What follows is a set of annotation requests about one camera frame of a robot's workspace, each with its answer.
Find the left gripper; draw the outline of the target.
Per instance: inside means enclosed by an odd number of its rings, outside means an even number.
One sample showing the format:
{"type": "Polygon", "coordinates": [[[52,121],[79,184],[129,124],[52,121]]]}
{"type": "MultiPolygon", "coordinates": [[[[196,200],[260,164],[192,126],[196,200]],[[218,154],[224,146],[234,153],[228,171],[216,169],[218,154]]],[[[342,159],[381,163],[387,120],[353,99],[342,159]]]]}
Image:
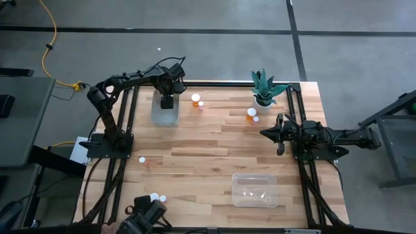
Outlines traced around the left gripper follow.
{"type": "MultiPolygon", "coordinates": [[[[182,94],[187,89],[182,79],[165,79],[159,83],[158,91],[162,95],[182,94]]],[[[161,109],[172,109],[174,107],[173,96],[161,98],[161,109]]]]}

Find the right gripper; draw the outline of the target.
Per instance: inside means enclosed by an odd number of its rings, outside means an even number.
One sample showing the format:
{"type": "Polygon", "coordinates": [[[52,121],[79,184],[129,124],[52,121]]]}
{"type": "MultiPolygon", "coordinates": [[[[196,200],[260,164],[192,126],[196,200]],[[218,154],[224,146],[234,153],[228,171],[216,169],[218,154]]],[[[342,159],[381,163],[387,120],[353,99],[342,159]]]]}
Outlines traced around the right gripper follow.
{"type": "Polygon", "coordinates": [[[277,126],[261,130],[260,133],[271,141],[277,142],[277,154],[283,155],[285,153],[285,145],[283,142],[297,140],[302,127],[290,115],[282,113],[278,114],[276,123],[277,126]]]}

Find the clear plastic bin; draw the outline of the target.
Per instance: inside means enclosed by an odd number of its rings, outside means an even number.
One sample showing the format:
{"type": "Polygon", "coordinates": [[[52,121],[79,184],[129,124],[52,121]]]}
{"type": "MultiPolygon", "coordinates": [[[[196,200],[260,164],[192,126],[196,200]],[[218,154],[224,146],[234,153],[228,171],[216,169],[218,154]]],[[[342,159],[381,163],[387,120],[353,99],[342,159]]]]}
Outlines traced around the clear plastic bin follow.
{"type": "Polygon", "coordinates": [[[179,124],[179,94],[173,96],[173,108],[161,109],[162,95],[154,91],[151,103],[151,122],[154,125],[164,127],[177,127],[179,124]]]}
{"type": "Polygon", "coordinates": [[[236,173],[231,180],[231,198],[235,207],[275,208],[278,206],[276,177],[236,173]]]}

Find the white plant pot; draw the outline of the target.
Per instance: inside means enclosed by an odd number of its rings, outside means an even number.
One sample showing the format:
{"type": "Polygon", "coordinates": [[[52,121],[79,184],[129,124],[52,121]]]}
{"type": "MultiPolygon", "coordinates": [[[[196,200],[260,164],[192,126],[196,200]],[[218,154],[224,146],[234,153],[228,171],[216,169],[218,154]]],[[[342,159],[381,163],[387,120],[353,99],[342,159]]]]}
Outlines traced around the white plant pot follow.
{"type": "Polygon", "coordinates": [[[257,113],[266,114],[270,112],[273,104],[275,104],[274,99],[261,99],[254,97],[252,107],[257,111],[257,113]]]}

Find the green succulent plant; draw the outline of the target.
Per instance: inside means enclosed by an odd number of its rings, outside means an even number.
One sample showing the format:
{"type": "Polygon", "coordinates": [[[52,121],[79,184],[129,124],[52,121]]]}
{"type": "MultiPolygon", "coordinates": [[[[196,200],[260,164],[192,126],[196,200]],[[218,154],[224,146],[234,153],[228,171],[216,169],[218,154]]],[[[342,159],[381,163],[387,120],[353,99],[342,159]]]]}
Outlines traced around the green succulent plant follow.
{"type": "Polygon", "coordinates": [[[274,76],[267,78],[265,69],[251,72],[254,87],[252,88],[253,96],[256,102],[263,107],[276,104],[274,97],[280,95],[289,87],[288,84],[273,84],[274,76]]]}

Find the white paper sheet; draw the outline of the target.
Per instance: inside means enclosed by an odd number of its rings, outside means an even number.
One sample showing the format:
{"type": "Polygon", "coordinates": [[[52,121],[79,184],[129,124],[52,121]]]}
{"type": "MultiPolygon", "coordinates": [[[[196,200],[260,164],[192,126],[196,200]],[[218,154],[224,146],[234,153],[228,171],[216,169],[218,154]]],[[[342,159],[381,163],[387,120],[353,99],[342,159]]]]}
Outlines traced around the white paper sheet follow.
{"type": "Polygon", "coordinates": [[[87,157],[88,150],[79,144],[80,142],[86,142],[87,140],[87,137],[77,137],[70,155],[70,160],[84,165],[87,165],[90,162],[90,159],[87,157]]]}

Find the black metal stand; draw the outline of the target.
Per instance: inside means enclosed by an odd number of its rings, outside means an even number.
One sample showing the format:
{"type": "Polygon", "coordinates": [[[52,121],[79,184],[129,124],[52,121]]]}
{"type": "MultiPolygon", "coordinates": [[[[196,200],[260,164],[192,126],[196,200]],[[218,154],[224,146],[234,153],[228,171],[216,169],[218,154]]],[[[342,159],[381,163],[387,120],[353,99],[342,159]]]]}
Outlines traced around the black metal stand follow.
{"type": "Polygon", "coordinates": [[[360,126],[378,126],[384,148],[391,163],[395,179],[380,184],[380,189],[392,189],[416,185],[416,173],[412,173],[408,161],[416,161],[416,115],[408,107],[416,102],[416,90],[402,94],[392,104],[369,116],[360,126]]]}

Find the black desk crossbar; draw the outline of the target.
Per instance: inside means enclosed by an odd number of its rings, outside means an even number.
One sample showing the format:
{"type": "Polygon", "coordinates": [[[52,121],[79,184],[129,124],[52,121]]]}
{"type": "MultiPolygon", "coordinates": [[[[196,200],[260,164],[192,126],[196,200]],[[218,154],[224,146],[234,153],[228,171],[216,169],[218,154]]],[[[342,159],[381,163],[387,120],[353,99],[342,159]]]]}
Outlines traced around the black desk crossbar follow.
{"type": "Polygon", "coordinates": [[[77,177],[84,177],[86,166],[79,162],[61,157],[50,150],[33,146],[29,154],[28,163],[39,164],[45,168],[50,168],[65,174],[77,177]]]}

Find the person's hand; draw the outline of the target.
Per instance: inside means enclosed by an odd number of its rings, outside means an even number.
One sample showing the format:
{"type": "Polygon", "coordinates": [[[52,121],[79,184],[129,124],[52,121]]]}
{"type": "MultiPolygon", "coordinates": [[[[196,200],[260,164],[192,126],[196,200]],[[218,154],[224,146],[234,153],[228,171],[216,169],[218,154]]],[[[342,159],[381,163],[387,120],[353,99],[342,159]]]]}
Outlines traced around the person's hand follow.
{"type": "Polygon", "coordinates": [[[120,228],[120,224],[117,222],[111,224],[103,224],[101,226],[100,234],[117,234],[117,231],[120,228]]]}

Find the grey desk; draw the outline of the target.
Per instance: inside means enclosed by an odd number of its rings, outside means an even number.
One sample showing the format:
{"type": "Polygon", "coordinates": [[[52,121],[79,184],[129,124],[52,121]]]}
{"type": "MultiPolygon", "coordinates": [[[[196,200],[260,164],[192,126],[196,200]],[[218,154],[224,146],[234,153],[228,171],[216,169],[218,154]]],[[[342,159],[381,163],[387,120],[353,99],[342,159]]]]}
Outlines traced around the grey desk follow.
{"type": "Polygon", "coordinates": [[[0,94],[15,97],[8,118],[0,118],[0,168],[27,163],[55,80],[48,77],[0,77],[0,94]]]}

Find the black flat bar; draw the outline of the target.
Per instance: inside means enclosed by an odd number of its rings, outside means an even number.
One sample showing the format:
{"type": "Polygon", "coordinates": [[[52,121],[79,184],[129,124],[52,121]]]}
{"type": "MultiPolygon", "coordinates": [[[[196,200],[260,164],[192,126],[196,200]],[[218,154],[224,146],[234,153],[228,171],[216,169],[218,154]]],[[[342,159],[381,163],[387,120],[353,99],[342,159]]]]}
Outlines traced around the black flat bar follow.
{"type": "Polygon", "coordinates": [[[0,68],[0,76],[31,77],[33,74],[34,71],[30,69],[0,68]]]}

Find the black box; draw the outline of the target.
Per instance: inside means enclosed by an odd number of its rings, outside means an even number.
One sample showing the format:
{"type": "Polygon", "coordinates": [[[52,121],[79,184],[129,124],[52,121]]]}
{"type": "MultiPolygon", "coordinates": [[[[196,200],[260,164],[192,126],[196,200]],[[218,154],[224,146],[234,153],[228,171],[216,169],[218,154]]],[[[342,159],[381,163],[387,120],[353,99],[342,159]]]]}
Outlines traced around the black box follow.
{"type": "Polygon", "coordinates": [[[0,95],[0,118],[8,118],[14,104],[15,97],[10,94],[0,95]]]}

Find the black bag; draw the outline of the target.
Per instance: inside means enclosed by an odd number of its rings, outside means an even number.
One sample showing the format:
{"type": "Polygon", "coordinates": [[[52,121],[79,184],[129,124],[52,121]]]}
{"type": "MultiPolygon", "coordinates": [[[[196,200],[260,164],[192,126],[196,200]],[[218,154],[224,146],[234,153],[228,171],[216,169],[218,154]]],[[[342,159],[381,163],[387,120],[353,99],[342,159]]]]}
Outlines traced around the black bag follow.
{"type": "Polygon", "coordinates": [[[20,201],[11,201],[0,210],[0,231],[7,231],[12,228],[14,222],[20,215],[22,204],[20,201]]]}

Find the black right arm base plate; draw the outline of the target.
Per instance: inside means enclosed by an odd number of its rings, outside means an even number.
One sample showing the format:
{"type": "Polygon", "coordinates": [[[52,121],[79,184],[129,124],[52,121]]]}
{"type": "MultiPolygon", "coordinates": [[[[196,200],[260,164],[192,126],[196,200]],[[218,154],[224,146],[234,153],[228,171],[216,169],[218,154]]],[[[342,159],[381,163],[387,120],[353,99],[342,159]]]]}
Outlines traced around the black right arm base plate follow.
{"type": "Polygon", "coordinates": [[[296,146],[293,149],[294,157],[298,160],[312,161],[312,160],[325,160],[333,161],[338,158],[349,154],[349,150],[340,146],[326,146],[318,145],[312,148],[306,149],[296,146]]]}

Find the black aluminium table frame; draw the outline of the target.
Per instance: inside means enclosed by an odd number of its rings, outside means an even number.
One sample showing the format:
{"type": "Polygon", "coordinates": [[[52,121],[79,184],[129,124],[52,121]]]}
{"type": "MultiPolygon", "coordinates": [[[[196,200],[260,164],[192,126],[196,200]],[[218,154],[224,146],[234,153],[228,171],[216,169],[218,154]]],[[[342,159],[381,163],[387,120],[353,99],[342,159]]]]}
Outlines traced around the black aluminium table frame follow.
{"type": "Polygon", "coordinates": [[[290,144],[277,155],[277,147],[260,134],[272,127],[279,113],[297,120],[325,122],[315,82],[299,82],[283,93],[258,123],[246,119],[253,102],[249,81],[191,81],[180,97],[177,127],[159,127],[150,120],[154,89],[140,88],[118,101],[113,115],[134,135],[133,151],[115,212],[117,220],[136,197],[165,195],[166,218],[175,227],[304,228],[305,201],[298,163],[290,144]],[[204,109],[192,104],[199,94],[204,109]],[[148,165],[139,162],[145,157],[148,165]],[[270,174],[276,177],[278,206],[235,207],[231,198],[234,174],[270,174]]]}

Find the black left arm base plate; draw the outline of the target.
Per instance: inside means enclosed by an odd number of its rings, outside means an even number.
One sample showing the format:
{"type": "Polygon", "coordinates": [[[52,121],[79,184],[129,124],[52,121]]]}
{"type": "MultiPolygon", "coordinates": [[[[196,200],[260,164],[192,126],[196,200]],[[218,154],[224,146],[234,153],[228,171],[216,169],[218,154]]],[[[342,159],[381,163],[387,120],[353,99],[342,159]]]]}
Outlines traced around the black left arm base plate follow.
{"type": "Polygon", "coordinates": [[[104,134],[93,134],[89,141],[82,141],[80,146],[88,150],[87,157],[91,159],[127,159],[133,148],[134,135],[125,137],[125,148],[115,149],[104,134]]]}

